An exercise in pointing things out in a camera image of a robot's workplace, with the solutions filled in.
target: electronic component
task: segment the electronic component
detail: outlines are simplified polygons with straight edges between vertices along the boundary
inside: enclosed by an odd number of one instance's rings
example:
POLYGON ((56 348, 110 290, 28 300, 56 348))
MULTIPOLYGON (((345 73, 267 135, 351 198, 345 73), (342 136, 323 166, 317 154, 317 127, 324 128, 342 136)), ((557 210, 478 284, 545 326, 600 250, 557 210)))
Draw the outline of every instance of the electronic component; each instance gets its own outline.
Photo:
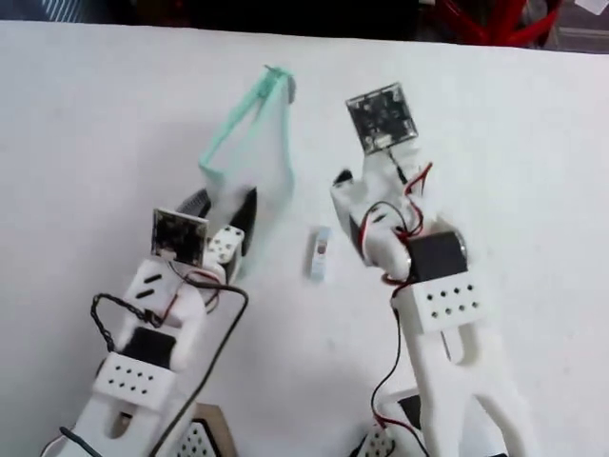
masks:
POLYGON ((346 102, 365 155, 418 136, 400 83, 346 102))
POLYGON ((413 238, 408 243, 413 282, 425 282, 467 271, 462 244, 454 231, 413 238))
POLYGON ((315 238, 315 248, 311 259, 310 276, 313 281, 323 281, 325 278, 327 242, 330 239, 330 227, 322 227, 315 238))
POLYGON ((203 266, 207 221, 166 209, 154 210, 151 254, 192 267, 203 266))

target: circuit board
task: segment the circuit board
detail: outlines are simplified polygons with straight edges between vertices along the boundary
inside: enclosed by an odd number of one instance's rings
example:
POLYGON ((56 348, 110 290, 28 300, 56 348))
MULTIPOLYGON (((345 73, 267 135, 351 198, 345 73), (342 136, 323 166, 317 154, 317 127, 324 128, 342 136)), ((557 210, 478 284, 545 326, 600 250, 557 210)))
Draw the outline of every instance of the circuit board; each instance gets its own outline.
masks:
POLYGON ((347 100, 346 105, 365 155, 418 136, 400 83, 347 100))
POLYGON ((155 209, 150 252, 166 260, 200 268, 203 266, 206 236, 207 220, 155 209))

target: white surface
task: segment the white surface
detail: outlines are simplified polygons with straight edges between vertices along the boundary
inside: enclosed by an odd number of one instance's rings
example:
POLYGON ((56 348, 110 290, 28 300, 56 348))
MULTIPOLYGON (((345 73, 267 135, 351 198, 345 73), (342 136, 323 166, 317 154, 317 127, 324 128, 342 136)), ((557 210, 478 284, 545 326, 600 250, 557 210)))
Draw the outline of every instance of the white surface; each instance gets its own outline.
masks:
MULTIPOLYGON (((344 100, 395 81, 436 164, 425 191, 486 272, 546 455, 609 452, 606 56, 0 23, 0 62, 3 454, 35 455, 73 423, 105 349, 92 295, 126 289, 152 209, 198 188, 199 152, 263 64, 296 76, 295 195, 201 397, 241 455, 346 455, 363 437, 395 355, 390 289, 340 236, 328 187, 363 160, 344 100), (322 285, 305 278, 315 225, 336 233, 322 285)), ((224 297, 210 327, 237 307, 224 297)), ((412 381, 404 357, 390 387, 412 381)))

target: red wire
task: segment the red wire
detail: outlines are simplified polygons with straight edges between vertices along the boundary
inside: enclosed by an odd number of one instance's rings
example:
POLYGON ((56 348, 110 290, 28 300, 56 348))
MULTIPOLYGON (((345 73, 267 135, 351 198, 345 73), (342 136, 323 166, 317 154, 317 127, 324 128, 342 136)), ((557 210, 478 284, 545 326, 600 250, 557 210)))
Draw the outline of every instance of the red wire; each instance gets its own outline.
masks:
POLYGON ((422 186, 424 187, 425 186, 424 181, 425 181, 425 178, 427 177, 427 173, 429 173, 429 171, 431 170, 431 168, 433 166, 434 166, 433 162, 429 162, 427 164, 427 166, 422 170, 421 174, 406 185, 406 187, 403 190, 403 194, 408 195, 412 191, 412 188, 414 187, 414 185, 417 184, 421 180, 423 180, 422 186))
MULTIPOLYGON (((216 276, 214 276, 214 275, 213 275, 213 274, 211 274, 211 273, 207 273, 207 272, 205 272, 205 271, 199 271, 199 270, 194 269, 193 271, 189 271, 189 272, 188 272, 188 274, 187 274, 187 276, 188 276, 189 274, 192 274, 192 273, 196 273, 196 274, 198 274, 198 275, 200 275, 200 276, 203 276, 203 277, 205 277, 205 278, 207 278, 207 279, 211 279, 212 281, 215 281, 216 283, 220 284, 220 279, 218 279, 216 276)), ((175 302, 177 301, 177 298, 178 298, 178 293, 176 292, 176 294, 175 294, 175 295, 173 295, 173 299, 171 300, 171 303, 169 304, 169 306, 168 306, 168 307, 167 307, 167 309, 165 310, 165 313, 163 314, 163 322, 164 322, 164 321, 166 320, 166 318, 169 316, 169 313, 171 312, 171 309, 173 308, 173 305, 174 305, 174 304, 175 304, 175 302)))
POLYGON ((414 427, 410 426, 406 422, 396 421, 395 419, 390 419, 388 417, 382 416, 378 412, 374 413, 374 418, 377 420, 379 425, 383 428, 386 428, 386 424, 393 424, 394 426, 404 427, 406 430, 408 430, 410 433, 412 433, 414 435, 417 434, 414 427))

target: white plastic bracket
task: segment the white plastic bracket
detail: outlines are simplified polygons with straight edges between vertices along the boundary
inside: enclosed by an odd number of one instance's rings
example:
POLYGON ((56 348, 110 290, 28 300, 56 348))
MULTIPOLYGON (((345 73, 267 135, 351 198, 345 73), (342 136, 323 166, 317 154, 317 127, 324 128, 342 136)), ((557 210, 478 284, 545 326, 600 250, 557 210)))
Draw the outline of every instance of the white plastic bracket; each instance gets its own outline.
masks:
POLYGON ((233 275, 226 278, 226 283, 232 282, 234 274, 241 265, 241 244, 245 234, 242 230, 233 226, 226 225, 220 228, 207 244, 203 259, 203 268, 209 271, 216 271, 220 265, 225 265, 231 261, 235 262, 232 269, 233 275))
POLYGON ((489 305, 477 284, 471 273, 464 273, 403 288, 392 299, 421 395, 427 450, 434 457, 459 457, 465 407, 473 398, 500 428, 509 455, 538 457, 540 448, 528 405, 507 369, 501 337, 490 320, 480 315, 482 311, 472 306, 476 301, 483 307, 489 305), (435 301, 438 292, 440 302, 435 301), (459 310, 462 303, 471 308, 459 310), (447 314, 447 307, 457 309, 447 314), (431 313, 442 309, 444 324, 436 324, 431 313), (464 356, 457 364, 448 359, 441 335, 442 329, 450 327, 457 327, 462 338, 464 356))
POLYGON ((112 352, 100 369, 93 390, 110 397, 160 411, 175 382, 176 374, 125 355, 112 352))
POLYGON ((414 284, 403 290, 403 299, 412 305, 408 314, 423 333, 475 322, 491 309, 469 271, 414 284))

